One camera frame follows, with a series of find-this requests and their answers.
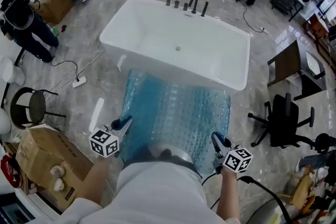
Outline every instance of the power strip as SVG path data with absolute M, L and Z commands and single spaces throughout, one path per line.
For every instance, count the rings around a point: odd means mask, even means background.
M 87 82 L 86 77 L 81 77 L 81 78 L 79 79 L 79 81 L 77 81 L 77 80 L 75 79 L 75 80 L 72 82 L 72 87 L 77 88 L 77 87 L 79 87 L 79 86 L 85 84 L 86 82 Z

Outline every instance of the translucent blue plastic mat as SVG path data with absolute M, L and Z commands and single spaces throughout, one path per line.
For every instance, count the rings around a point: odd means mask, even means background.
M 210 173 L 215 153 L 211 134 L 226 137 L 229 115 L 225 91 L 172 84 L 131 70 L 121 120 L 131 116 L 133 122 L 119 156 L 127 161 L 143 146 L 168 144 L 188 153 L 200 173 Z

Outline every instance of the floor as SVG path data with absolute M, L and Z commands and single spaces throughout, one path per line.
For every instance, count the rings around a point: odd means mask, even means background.
M 66 59 L 73 60 L 81 70 L 87 63 L 103 53 L 103 47 L 99 45 L 99 35 L 125 1 L 90 0 L 86 5 L 76 3 L 61 23 L 67 25 L 67 28 L 59 36 L 60 48 L 54 63 Z M 199 0 L 198 11 L 203 9 L 206 1 L 209 2 L 208 15 L 229 17 L 237 21 L 243 20 L 245 9 L 241 3 L 236 3 L 235 0 Z M 250 148 L 250 143 L 262 132 L 262 129 L 260 124 L 247 118 L 247 113 L 252 112 L 265 116 L 264 102 L 272 100 L 275 94 L 284 95 L 286 92 L 291 92 L 295 95 L 298 92 L 298 89 L 288 81 L 282 81 L 267 88 L 269 80 L 267 61 L 277 52 L 298 39 L 312 54 L 321 58 L 312 41 L 304 35 L 298 23 L 295 20 L 288 22 L 288 17 L 276 9 L 271 9 L 268 0 L 257 0 L 253 7 L 248 8 L 245 17 L 255 28 L 256 26 L 265 27 L 266 32 L 257 33 L 251 30 L 246 23 L 223 19 L 251 35 L 247 86 L 243 91 L 231 96 L 228 136 L 236 144 L 249 148 L 254 155 L 254 160 L 245 174 L 251 175 L 272 191 L 280 192 L 288 180 L 287 173 L 294 170 L 298 158 L 314 152 L 306 145 L 284 150 L 271 148 L 269 139 L 265 139 L 258 147 Z M 297 132 L 297 134 L 310 138 L 315 138 L 323 132 L 335 133 L 333 124 L 336 112 L 336 98 L 333 92 L 336 87 L 335 76 L 327 64 L 323 60 L 322 62 L 326 72 L 327 90 L 296 102 L 300 109 L 300 120 L 309 116 L 311 106 L 315 108 L 313 128 L 305 125 Z M 95 156 L 88 145 L 89 124 L 93 110 L 98 99 L 104 98 L 104 106 L 97 126 L 108 125 L 118 118 L 126 82 L 125 78 L 119 75 L 116 66 L 109 60 L 109 56 L 103 54 L 80 74 L 88 78 L 88 83 L 77 89 L 73 89 L 70 83 L 61 87 L 74 77 L 72 63 L 52 67 L 26 54 L 21 68 L 26 74 L 25 86 L 34 89 L 57 90 L 59 96 L 51 97 L 47 106 L 55 113 L 62 112 L 67 118 L 65 121 L 56 117 L 47 118 L 46 122 L 60 128 L 91 160 L 94 160 Z M 14 84 L 9 87 L 6 110 L 18 88 Z M 13 129 L 12 137 L 17 133 L 18 131 Z M 114 161 L 110 167 L 108 182 L 112 190 L 115 189 L 120 167 L 117 161 Z M 218 198 L 220 184 L 220 176 L 211 178 L 205 184 L 209 206 Z M 102 202 L 104 205 L 112 199 L 111 189 L 106 187 Z M 260 191 L 258 187 L 245 183 L 239 183 L 239 194 L 242 223 L 245 223 L 257 208 L 270 199 L 270 196 Z

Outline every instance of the bathtub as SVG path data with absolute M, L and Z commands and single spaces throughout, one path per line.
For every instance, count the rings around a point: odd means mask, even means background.
M 177 83 L 225 90 L 246 86 L 250 35 L 190 9 L 127 0 L 100 41 L 123 73 L 139 68 Z

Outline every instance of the stool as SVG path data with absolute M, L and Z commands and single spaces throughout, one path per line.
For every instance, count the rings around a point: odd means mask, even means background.
M 57 93 L 50 92 L 47 90 L 34 90 L 29 87 L 23 87 L 19 89 L 14 95 L 12 102 L 10 104 L 10 114 L 11 119 L 16 127 L 19 129 L 25 129 L 26 127 L 31 127 L 38 125 L 44 118 L 45 114 L 59 116 L 65 118 L 66 116 L 61 114 L 55 114 L 46 111 L 46 99 L 44 97 L 44 92 L 51 93 L 53 95 L 58 95 Z M 32 93 L 29 99 L 29 105 L 17 104 L 19 98 L 25 93 Z M 28 119 L 26 110 L 28 109 L 30 119 Z

